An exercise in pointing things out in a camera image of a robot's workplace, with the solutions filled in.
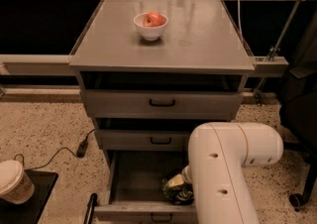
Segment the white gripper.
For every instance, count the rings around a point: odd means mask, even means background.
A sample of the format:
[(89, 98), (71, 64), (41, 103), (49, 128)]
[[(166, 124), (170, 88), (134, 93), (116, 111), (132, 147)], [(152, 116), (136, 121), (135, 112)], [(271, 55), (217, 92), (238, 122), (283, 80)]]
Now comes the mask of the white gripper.
[(171, 179), (169, 179), (166, 183), (168, 188), (174, 188), (178, 186), (182, 186), (184, 182), (191, 184), (192, 179), (191, 179), (191, 172), (190, 172), (190, 167), (186, 166), (185, 168), (182, 169), (182, 172), (175, 175)]

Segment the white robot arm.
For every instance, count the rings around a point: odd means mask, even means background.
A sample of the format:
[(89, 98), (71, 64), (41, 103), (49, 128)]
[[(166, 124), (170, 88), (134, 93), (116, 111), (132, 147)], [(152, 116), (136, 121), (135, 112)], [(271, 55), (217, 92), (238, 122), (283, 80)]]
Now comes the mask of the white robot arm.
[(282, 139), (268, 125), (205, 123), (189, 137), (189, 165), (162, 191), (179, 203), (193, 202), (199, 224), (260, 224), (243, 167), (275, 164), (282, 153)]

